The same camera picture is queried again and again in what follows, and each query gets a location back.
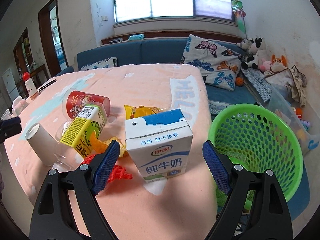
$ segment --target red paper cup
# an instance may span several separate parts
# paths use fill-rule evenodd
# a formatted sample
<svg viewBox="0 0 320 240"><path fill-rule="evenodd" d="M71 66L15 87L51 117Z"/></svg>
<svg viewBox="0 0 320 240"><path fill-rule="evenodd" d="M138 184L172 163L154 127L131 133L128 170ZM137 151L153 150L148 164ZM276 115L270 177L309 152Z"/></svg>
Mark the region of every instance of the red paper cup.
<svg viewBox="0 0 320 240"><path fill-rule="evenodd" d="M62 112L65 118L75 119L82 108L91 102L101 103L107 116L110 114L110 99L103 96L88 94L74 89L69 89L62 101Z"/></svg>

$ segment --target window sill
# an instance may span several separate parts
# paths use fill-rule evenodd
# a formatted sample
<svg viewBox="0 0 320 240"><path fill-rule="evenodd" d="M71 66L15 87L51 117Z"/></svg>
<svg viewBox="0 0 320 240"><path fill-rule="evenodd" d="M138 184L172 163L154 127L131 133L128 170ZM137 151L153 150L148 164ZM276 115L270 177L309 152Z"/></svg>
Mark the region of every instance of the window sill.
<svg viewBox="0 0 320 240"><path fill-rule="evenodd" d="M113 25L115 35L157 30L199 30L241 37L237 25L228 20L201 17L157 17Z"/></svg>

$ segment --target basket rim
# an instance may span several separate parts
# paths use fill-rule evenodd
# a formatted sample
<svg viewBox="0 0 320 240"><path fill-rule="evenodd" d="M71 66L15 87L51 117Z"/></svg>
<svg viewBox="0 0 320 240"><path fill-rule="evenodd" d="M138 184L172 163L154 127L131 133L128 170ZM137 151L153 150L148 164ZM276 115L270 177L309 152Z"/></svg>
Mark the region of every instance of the basket rim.
<svg viewBox="0 0 320 240"><path fill-rule="evenodd" d="M289 125L287 125L279 116L277 116L275 113L269 111L268 109L264 108L264 107L261 107L261 106L257 106L257 105L252 105L252 104L237 104L237 105L233 105L233 106L229 106L227 107L226 109L222 110L216 117L215 119L213 120L211 126L210 126L210 129L209 129L209 133L208 133L208 140L210 140L212 142L213 145L215 145L215 135L217 133L217 123L219 123L226 115L230 115L232 113L234 113L235 110L237 109L241 109L241 111L244 111L244 109L248 109L248 111L250 109L255 109L255 110L259 110L261 112L268 112L268 114L271 114L273 115L273 117L275 119L277 119L277 121L279 121L280 123L282 123L287 129L288 129L288 132L293 136L294 138L294 142L291 142L292 144L295 144L293 145L294 146L298 146L298 155L299 155L299 159L297 160L297 163L300 164L300 167L299 167L299 173L298 173L298 179L296 180L296 183L294 184L294 186L292 187L292 190L290 191L290 193L285 196L285 199L286 201L288 202L293 196L294 194L296 193L296 191L298 190L298 187L301 183L301 179L302 179L302 173L303 173L303 156L302 156L302 150L301 150L301 147L300 147L300 144L299 144L299 141L296 137L296 135L294 134L294 132L292 131L292 129L290 128Z"/></svg>

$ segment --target pink tablecloth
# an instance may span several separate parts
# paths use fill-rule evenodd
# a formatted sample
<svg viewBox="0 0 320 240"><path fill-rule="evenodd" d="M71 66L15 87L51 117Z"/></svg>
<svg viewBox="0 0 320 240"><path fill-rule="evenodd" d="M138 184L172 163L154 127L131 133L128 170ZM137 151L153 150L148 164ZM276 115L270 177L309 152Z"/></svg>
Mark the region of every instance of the pink tablecloth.
<svg viewBox="0 0 320 240"><path fill-rule="evenodd" d="M133 174L133 180L115 181L96 198L119 239L204 239L215 222L216 200L214 182L202 157L211 117L200 71L191 65L128 65L56 79L20 115L23 133L5 142L11 166L30 201L35 203L49 168L25 140L25 132L40 122L54 137L66 120L61 102L70 87L110 98L109 123L101 139L117 136L125 142L124 104L180 107L194 133L186 173L158 185L145 185L128 156L118 163ZM74 192L70 200L80 232L88 234Z"/></svg>

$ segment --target brand logo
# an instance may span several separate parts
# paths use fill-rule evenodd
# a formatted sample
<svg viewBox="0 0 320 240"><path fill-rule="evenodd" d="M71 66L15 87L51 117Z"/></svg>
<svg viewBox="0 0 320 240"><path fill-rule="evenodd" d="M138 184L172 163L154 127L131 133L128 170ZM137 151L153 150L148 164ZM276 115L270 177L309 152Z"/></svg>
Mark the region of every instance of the brand logo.
<svg viewBox="0 0 320 240"><path fill-rule="evenodd" d="M165 153L169 152L171 149L172 149L172 145L164 145L164 146L161 146L161 147L155 149L151 153L151 155L152 156L160 156L162 154L165 154Z"/></svg>

